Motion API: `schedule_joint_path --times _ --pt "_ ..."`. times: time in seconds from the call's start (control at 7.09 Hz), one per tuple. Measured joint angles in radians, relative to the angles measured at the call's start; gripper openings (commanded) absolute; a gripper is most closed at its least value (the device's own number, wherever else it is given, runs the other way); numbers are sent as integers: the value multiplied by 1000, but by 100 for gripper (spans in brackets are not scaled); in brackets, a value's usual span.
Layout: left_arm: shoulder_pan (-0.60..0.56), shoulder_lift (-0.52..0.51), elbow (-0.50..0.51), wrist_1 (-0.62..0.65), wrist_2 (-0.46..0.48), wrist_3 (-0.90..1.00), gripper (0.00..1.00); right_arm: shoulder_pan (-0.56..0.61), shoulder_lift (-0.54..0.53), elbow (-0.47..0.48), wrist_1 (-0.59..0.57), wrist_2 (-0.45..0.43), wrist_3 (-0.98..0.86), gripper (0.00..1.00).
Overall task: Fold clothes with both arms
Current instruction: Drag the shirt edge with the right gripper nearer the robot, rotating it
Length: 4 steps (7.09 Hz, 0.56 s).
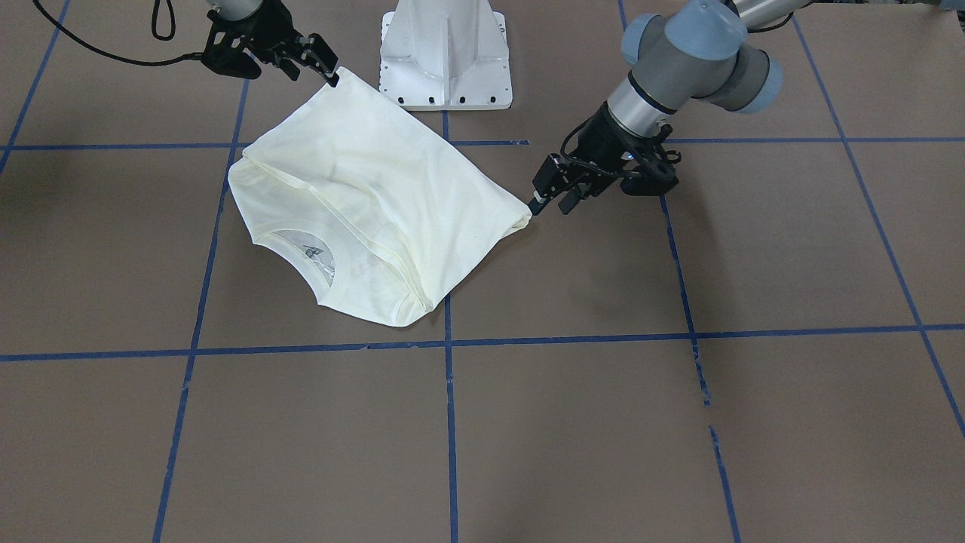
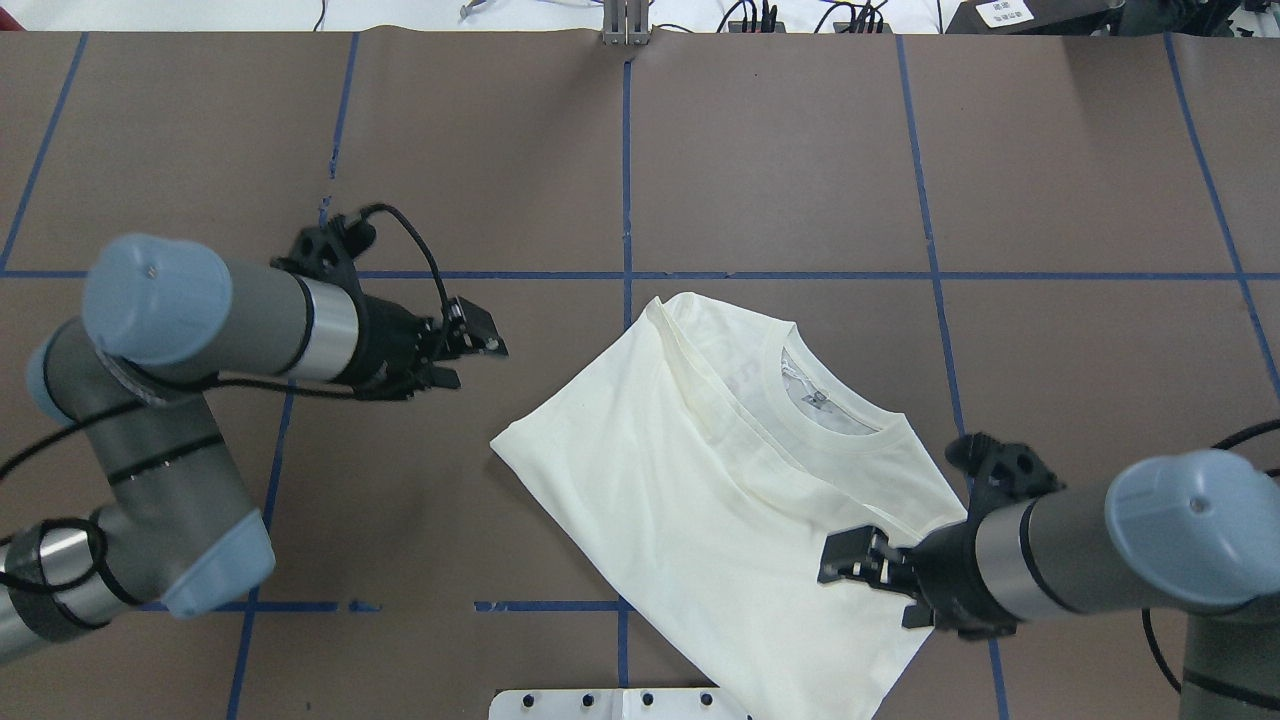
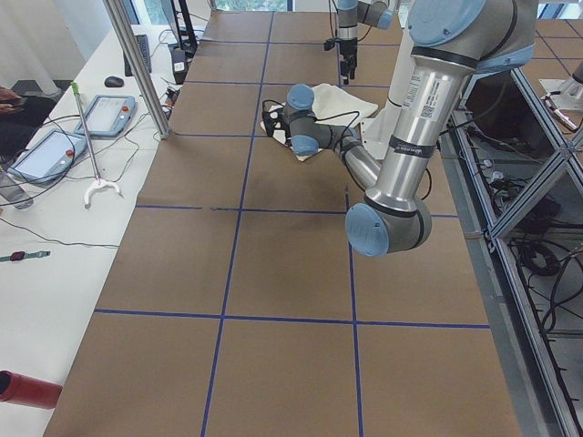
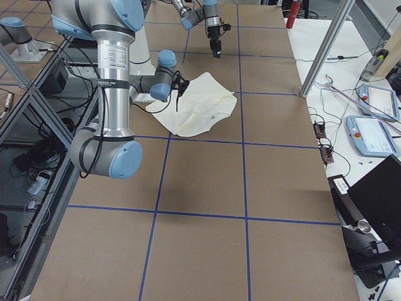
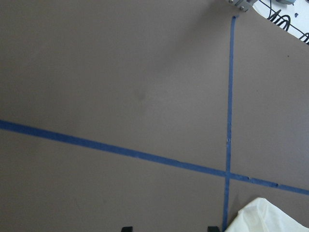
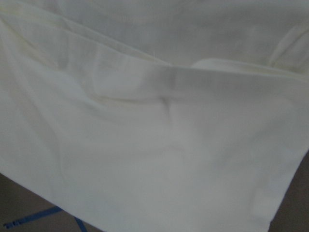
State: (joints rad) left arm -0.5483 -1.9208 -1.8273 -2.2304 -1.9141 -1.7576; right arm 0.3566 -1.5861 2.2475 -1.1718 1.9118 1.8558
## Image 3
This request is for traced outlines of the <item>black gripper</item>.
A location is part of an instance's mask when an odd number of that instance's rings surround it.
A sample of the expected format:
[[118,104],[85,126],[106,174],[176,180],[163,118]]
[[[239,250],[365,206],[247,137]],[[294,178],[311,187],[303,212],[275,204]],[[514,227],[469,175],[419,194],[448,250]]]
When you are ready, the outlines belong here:
[[273,137],[276,131],[282,131],[288,135],[288,125],[284,121],[283,108],[276,107],[271,110],[262,111],[262,123],[268,137]]
[[329,38],[323,43],[325,51],[330,51],[336,46],[340,48],[340,53],[344,59],[340,62],[341,79],[344,85],[348,85],[349,76],[355,76],[357,67],[358,39]]

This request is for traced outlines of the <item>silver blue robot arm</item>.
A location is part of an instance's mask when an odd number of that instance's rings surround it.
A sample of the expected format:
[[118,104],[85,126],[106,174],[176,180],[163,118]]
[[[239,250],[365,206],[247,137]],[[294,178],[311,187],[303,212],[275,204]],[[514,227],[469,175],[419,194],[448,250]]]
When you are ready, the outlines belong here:
[[358,66],[358,25],[386,30],[394,19],[394,10],[384,1],[330,1],[329,14],[332,6],[336,12],[336,27],[331,28],[332,37],[323,43],[323,48],[325,51],[339,49],[340,78],[348,85],[355,79]]
[[278,109],[262,113],[267,135],[284,132],[292,151],[309,157],[330,149],[363,189],[363,202],[345,216],[352,247],[368,257],[414,249],[432,228],[417,189],[459,92],[473,74],[526,64],[534,54],[535,1],[415,1],[406,28],[414,69],[378,162],[344,126],[327,125],[312,111],[314,93],[293,86]]

